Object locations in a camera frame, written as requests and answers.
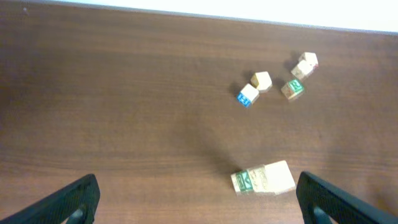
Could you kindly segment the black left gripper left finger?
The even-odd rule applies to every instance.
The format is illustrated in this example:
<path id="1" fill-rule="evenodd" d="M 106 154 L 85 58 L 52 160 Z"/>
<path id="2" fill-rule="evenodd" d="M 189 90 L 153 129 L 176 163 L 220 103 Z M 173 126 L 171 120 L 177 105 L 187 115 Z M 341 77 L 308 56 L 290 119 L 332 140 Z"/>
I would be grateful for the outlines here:
<path id="1" fill-rule="evenodd" d="M 93 224 L 100 200 L 94 174 L 87 174 L 1 223 L 84 223 Z"/>

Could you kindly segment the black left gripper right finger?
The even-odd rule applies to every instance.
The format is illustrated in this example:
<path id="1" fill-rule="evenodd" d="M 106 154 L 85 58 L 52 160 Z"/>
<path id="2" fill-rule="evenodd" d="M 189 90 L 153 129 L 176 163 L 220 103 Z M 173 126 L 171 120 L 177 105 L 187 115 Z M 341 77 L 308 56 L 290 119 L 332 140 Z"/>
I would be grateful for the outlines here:
<path id="1" fill-rule="evenodd" d="M 397 217 L 383 212 L 318 176 L 303 171 L 296 196 L 305 224 L 310 223 L 396 223 Z"/>

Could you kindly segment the wooden block blue L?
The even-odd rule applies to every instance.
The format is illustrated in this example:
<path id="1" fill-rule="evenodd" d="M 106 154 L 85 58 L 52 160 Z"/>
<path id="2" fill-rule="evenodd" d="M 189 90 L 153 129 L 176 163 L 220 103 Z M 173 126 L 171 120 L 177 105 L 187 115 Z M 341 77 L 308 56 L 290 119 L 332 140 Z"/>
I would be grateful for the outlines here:
<path id="1" fill-rule="evenodd" d="M 279 195 L 294 190 L 296 184 L 286 161 L 279 161 L 264 166 L 266 193 Z"/>

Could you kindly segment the wooden block green N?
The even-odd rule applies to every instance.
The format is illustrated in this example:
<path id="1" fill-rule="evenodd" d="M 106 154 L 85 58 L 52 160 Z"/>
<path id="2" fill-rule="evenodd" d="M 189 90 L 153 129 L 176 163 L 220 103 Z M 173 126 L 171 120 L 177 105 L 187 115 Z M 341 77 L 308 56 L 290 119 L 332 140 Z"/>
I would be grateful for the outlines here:
<path id="1" fill-rule="evenodd" d="M 269 189 L 265 165 L 262 164 L 256 167 L 251 167 L 247 171 L 255 193 L 268 193 Z"/>

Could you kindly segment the wooden block green V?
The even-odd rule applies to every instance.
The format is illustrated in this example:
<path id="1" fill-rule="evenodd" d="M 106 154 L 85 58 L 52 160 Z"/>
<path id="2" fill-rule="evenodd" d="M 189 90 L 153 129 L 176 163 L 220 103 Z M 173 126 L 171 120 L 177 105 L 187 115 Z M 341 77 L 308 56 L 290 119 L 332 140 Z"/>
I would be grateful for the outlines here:
<path id="1" fill-rule="evenodd" d="M 231 181 L 237 195 L 251 194 L 254 192 L 253 184 L 247 170 L 231 174 Z"/>

